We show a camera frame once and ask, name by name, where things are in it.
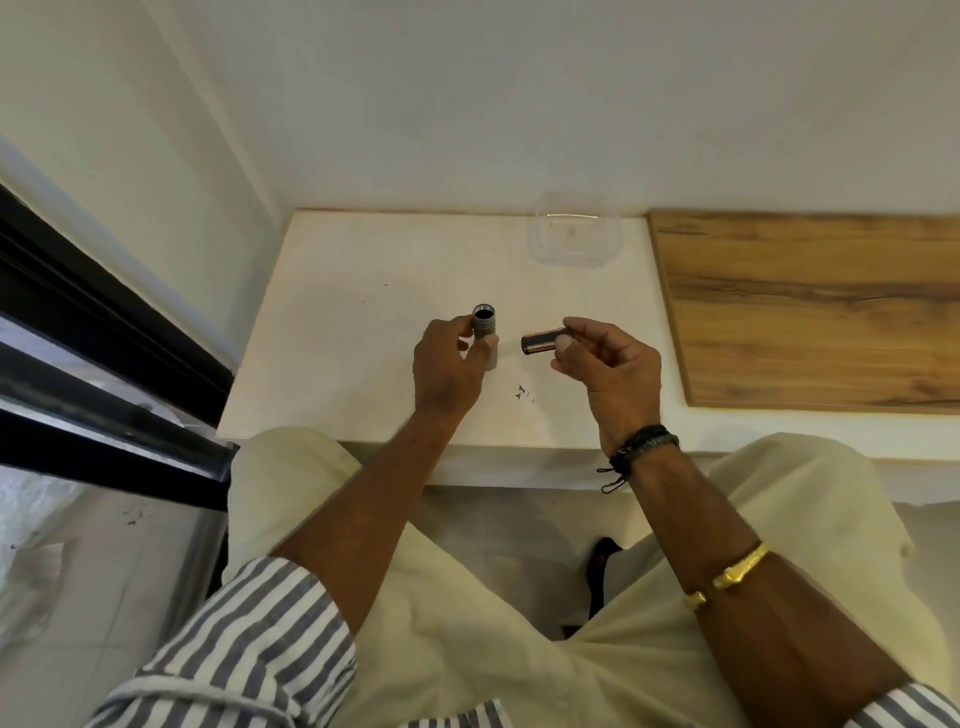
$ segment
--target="rolled sleeve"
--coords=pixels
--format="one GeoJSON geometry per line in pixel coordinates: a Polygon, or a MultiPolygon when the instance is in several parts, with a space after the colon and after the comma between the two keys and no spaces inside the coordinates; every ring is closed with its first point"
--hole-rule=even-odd
{"type": "Polygon", "coordinates": [[[355,670],[353,639],[320,580],[285,559],[255,559],[88,725],[146,727],[156,716],[180,726],[205,712],[197,724],[323,728],[355,670]]]}
{"type": "Polygon", "coordinates": [[[910,683],[868,705],[845,728],[960,728],[960,713],[933,688],[910,683]]]}

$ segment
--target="cream pants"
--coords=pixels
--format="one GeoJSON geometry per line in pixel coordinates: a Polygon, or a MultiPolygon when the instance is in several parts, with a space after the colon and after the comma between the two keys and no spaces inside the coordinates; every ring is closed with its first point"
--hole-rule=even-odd
{"type": "MultiPolygon", "coordinates": [[[[310,429],[250,440],[233,464],[225,577],[269,553],[359,467],[310,429]]],[[[915,679],[948,690],[945,637],[903,580],[913,547],[869,460],[779,434],[725,457],[710,479],[915,679]]],[[[492,697],[516,728],[747,725],[652,536],[613,556],[605,593],[600,614],[551,642],[408,524],[332,726],[395,728],[492,697]]]]}

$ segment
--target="clear plastic container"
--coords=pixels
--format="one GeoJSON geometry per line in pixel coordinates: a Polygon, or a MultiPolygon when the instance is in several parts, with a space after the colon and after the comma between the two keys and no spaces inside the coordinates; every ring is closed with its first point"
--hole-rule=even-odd
{"type": "Polygon", "coordinates": [[[527,248],[534,260],[552,265],[599,268],[623,247],[620,214],[606,195],[546,192],[534,204],[527,248]]]}

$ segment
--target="hand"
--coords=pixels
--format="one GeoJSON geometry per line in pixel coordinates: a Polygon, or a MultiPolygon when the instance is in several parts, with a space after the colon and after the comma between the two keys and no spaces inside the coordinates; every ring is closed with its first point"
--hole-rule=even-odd
{"type": "Polygon", "coordinates": [[[461,337],[473,335],[470,315],[452,321],[435,319],[414,349],[414,390],[417,412],[449,416],[458,424],[480,397],[487,355],[499,341],[485,336],[468,348],[461,337]]]}
{"type": "Polygon", "coordinates": [[[582,381],[607,457],[641,427],[660,424],[660,353],[613,324],[568,316],[550,366],[582,381]]]}

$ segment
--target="cylindrical metal tube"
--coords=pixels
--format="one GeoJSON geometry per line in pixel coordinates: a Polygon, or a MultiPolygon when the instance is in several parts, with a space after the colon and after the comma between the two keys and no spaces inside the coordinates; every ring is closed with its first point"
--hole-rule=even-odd
{"type": "MultiPolygon", "coordinates": [[[[496,333],[496,311],[489,303],[481,303],[473,309],[473,341],[496,333]]],[[[487,356],[487,371],[496,368],[496,347],[487,356]]]]}
{"type": "Polygon", "coordinates": [[[557,348],[557,337],[562,333],[570,333],[567,328],[553,328],[549,331],[528,333],[520,338],[520,348],[523,353],[552,352],[557,348]]]}

